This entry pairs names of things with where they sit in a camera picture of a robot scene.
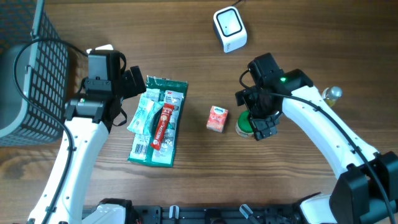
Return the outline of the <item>green lid jar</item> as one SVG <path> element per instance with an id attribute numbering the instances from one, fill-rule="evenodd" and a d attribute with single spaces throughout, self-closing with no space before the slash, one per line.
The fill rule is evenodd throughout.
<path id="1" fill-rule="evenodd" d="M 243 138 L 253 137 L 253 130 L 248 121 L 249 111 L 243 111 L 236 122 L 235 130 L 237 134 Z"/>

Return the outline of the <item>red Nescafe sachet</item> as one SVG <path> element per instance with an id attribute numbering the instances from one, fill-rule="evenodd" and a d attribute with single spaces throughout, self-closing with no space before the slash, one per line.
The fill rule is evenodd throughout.
<path id="1" fill-rule="evenodd" d="M 157 125 L 157 129 L 154 135 L 154 139 L 151 142 L 151 147 L 157 151 L 160 150 L 161 142 L 164 137 L 165 130 L 167 129 L 170 117 L 172 115 L 172 111 L 174 110 L 174 105 L 164 103 L 162 108 L 162 112 L 160 114 L 159 122 Z"/>

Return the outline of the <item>orange Kleenex tissue pack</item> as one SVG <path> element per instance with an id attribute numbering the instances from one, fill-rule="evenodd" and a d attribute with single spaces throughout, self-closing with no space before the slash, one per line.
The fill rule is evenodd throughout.
<path id="1" fill-rule="evenodd" d="M 222 133 L 228 117 L 228 110 L 218 106 L 212 106 L 206 128 Z"/>

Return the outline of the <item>yellow Vim dish soap bottle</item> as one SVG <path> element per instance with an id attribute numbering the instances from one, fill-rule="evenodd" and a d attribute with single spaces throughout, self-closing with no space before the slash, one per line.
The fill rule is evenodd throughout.
<path id="1" fill-rule="evenodd" d="M 342 94 L 343 91 L 340 87 L 333 86 L 331 88 L 324 89 L 322 98 L 329 107 L 332 107 L 337 100 L 342 97 Z"/>

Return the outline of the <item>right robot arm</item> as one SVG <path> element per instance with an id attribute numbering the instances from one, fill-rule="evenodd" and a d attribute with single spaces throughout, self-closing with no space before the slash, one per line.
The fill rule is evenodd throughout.
<path id="1" fill-rule="evenodd" d="M 397 155 L 380 153 L 363 141 L 327 105 L 301 70 L 285 72 L 271 54 L 256 57 L 247 73 L 254 85 L 236 93 L 248 109 L 256 140 L 274 135 L 281 115 L 292 120 L 316 145 L 332 168 L 336 185 L 331 194 L 317 193 L 292 208 L 292 223 L 396 222 Z"/>

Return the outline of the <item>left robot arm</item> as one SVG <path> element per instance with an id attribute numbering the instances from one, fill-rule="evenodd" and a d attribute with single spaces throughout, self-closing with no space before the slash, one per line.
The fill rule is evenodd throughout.
<path id="1" fill-rule="evenodd" d="M 55 164 L 28 223 L 134 223 L 130 200 L 106 198 L 83 216 L 83 204 L 96 158 L 114 119 L 125 114 L 122 102 L 146 90 L 138 66 L 126 68 L 117 50 L 92 50 L 88 76 L 65 105 L 63 141 Z"/>

